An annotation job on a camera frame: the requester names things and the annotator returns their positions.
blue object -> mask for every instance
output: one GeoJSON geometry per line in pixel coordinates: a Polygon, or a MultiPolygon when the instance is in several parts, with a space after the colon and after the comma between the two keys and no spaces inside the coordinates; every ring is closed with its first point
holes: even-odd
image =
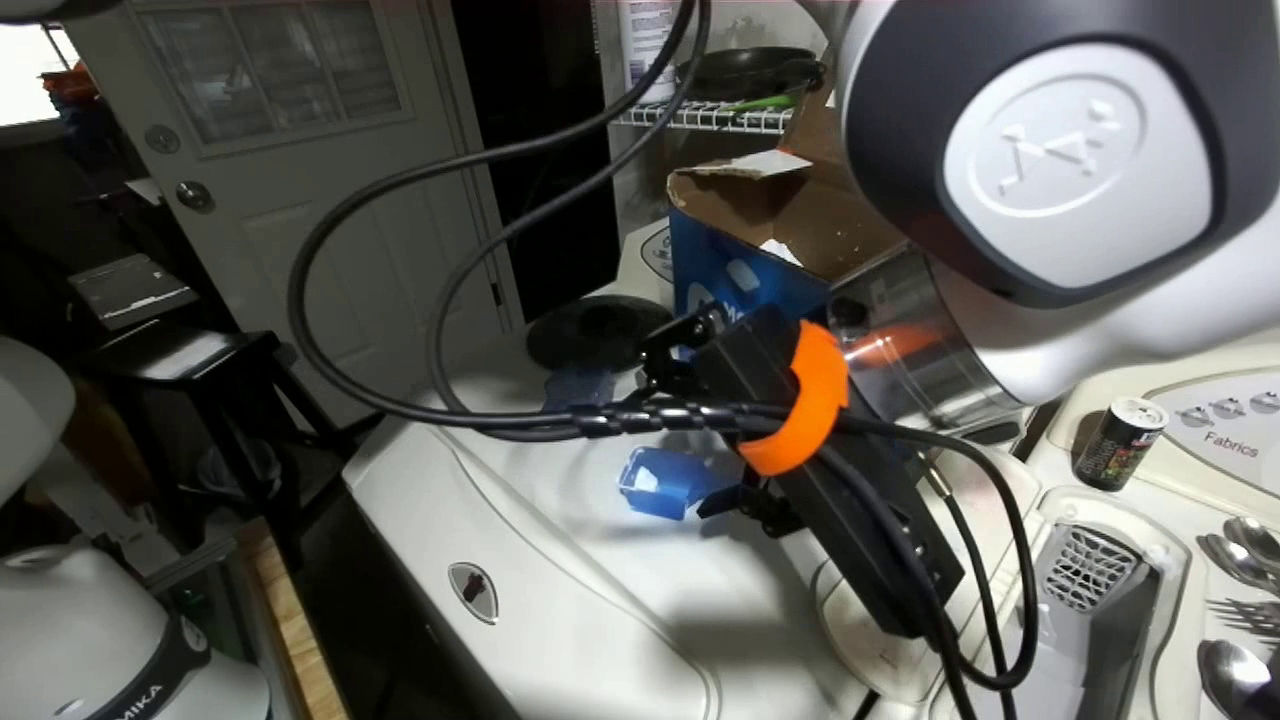
{"type": "Polygon", "coordinates": [[[730,321],[773,310],[786,321],[813,316],[828,290],[797,265],[730,240],[689,216],[672,216],[675,311],[714,302],[730,321]]]}
{"type": "Polygon", "coordinates": [[[689,451],[645,449],[626,460],[618,494],[633,512],[683,521],[693,506],[713,496],[725,481],[689,451]]]}

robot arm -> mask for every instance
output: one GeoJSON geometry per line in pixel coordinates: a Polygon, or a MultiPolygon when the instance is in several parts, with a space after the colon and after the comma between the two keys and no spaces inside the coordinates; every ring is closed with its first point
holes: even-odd
{"type": "Polygon", "coordinates": [[[931,258],[945,326],[1013,399],[1280,321],[1270,0],[807,12],[856,186],[931,258]]]}

white container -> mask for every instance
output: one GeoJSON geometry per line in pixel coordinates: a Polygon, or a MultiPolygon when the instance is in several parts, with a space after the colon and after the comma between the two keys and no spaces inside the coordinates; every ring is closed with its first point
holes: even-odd
{"type": "MultiPolygon", "coordinates": [[[[675,0],[618,0],[625,22],[625,83],[634,87],[645,70],[655,59],[675,25],[675,0]]],[[[660,106],[675,91],[675,72],[668,70],[640,106],[660,106]]]]}

cardboard box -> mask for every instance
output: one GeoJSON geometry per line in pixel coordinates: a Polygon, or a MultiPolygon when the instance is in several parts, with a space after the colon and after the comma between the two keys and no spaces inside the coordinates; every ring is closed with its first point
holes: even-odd
{"type": "Polygon", "coordinates": [[[799,106],[780,151],[668,176],[675,310],[807,316],[828,290],[903,249],[856,192],[828,91],[799,106]]]}

black wire bundle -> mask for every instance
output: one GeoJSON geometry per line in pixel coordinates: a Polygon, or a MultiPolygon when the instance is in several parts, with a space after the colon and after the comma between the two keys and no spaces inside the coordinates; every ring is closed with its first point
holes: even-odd
{"type": "MultiPolygon", "coordinates": [[[[618,435],[618,431],[672,431],[672,428],[713,428],[725,435],[763,435],[783,421],[783,409],[748,409],[748,406],[730,406],[730,409],[707,409],[707,406],[604,406],[604,409],[570,409],[570,414],[469,414],[464,399],[455,395],[455,389],[448,385],[448,369],[444,369],[444,321],[448,310],[455,302],[455,294],[464,290],[464,280],[501,249],[509,249],[518,232],[526,232],[532,226],[548,219],[551,211],[575,203],[579,197],[597,192],[601,186],[607,186],[626,161],[634,161],[660,132],[665,123],[678,111],[694,70],[707,52],[707,28],[713,28],[713,0],[678,0],[672,37],[665,42],[660,56],[648,66],[648,72],[634,82],[633,91],[625,91],[618,102],[611,102],[601,115],[588,115],[565,132],[551,135],[537,135],[537,140],[518,140],[518,146],[504,146],[504,150],[488,150],[488,151],[473,151],[473,158],[455,158],[455,161],[439,161],[439,166],[417,166],[403,173],[392,173],[385,181],[370,181],[363,188],[356,188],[350,197],[343,197],[334,209],[328,209],[320,216],[320,226],[307,232],[307,240],[299,243],[299,258],[288,271],[288,328],[292,342],[299,350],[299,355],[340,392],[387,414],[387,415],[403,415],[403,421],[422,421],[422,424],[444,424],[444,428],[475,428],[475,431],[491,431],[504,439],[579,439],[579,435],[618,435]],[[660,121],[634,140],[626,146],[607,170],[601,170],[597,176],[579,181],[575,188],[568,188],[565,197],[538,203],[537,211],[512,219],[501,238],[491,238],[488,243],[481,243],[469,262],[461,262],[453,270],[453,275],[439,290],[439,302],[427,311],[427,372],[435,381],[435,392],[444,399],[444,409],[422,409],[422,406],[407,406],[394,395],[385,395],[367,385],[359,385],[356,375],[347,375],[343,369],[334,369],[328,359],[328,351],[316,342],[316,328],[307,321],[307,280],[316,270],[316,258],[325,253],[325,243],[334,238],[334,230],[356,216],[359,209],[367,209],[370,201],[407,188],[407,186],[422,186],[433,176],[448,176],[448,173],[464,173],[475,166],[501,166],[501,161],[517,161],[517,158],[532,158],[532,151],[548,151],[558,146],[579,140],[585,132],[597,132],[604,123],[611,123],[617,115],[625,115],[633,106],[640,106],[640,97],[668,72],[689,25],[693,28],[693,56],[689,56],[689,72],[678,82],[678,87],[672,91],[672,102],[665,106],[660,121]]],[[[1036,631],[1041,631],[1041,615],[1036,615],[1036,569],[1030,569],[1030,548],[1018,526],[1018,510],[1013,489],[1005,483],[1000,469],[976,451],[962,439],[939,435],[939,431],[913,431],[913,428],[895,428],[895,424],[869,424],[856,415],[841,415],[837,431],[872,431],[872,435],[887,435],[898,444],[914,444],[914,449],[953,449],[962,451],[972,465],[978,465],[993,476],[993,489],[1000,494],[1006,530],[1013,530],[1013,545],[1014,545],[1014,561],[1018,561],[1018,583],[1024,583],[1024,647],[1014,656],[1013,669],[1005,669],[1005,647],[1000,647],[1000,629],[995,629],[995,602],[987,587],[987,571],[978,561],[978,548],[972,542],[972,530],[962,526],[962,512],[955,501],[945,496],[948,512],[955,518],[955,530],[962,536],[962,548],[972,556],[972,571],[978,583],[978,603],[984,603],[984,625],[993,635],[993,661],[995,661],[995,677],[978,671],[972,661],[962,661],[959,652],[959,635],[953,629],[953,622],[945,615],[945,602],[931,594],[914,553],[909,548],[909,542],[898,536],[898,526],[887,518],[887,510],[878,506],[878,496],[859,481],[856,469],[847,469],[841,457],[823,457],[830,465],[830,474],[859,496],[859,506],[875,518],[875,531],[883,536],[883,545],[891,548],[891,556],[913,571],[913,587],[919,594],[925,609],[927,609],[927,643],[939,652],[945,661],[945,680],[955,698],[959,718],[972,718],[972,701],[962,689],[962,677],[978,689],[1000,691],[1005,701],[1005,718],[1013,718],[1013,689],[1029,677],[1030,656],[1036,656],[1036,631]]]]}

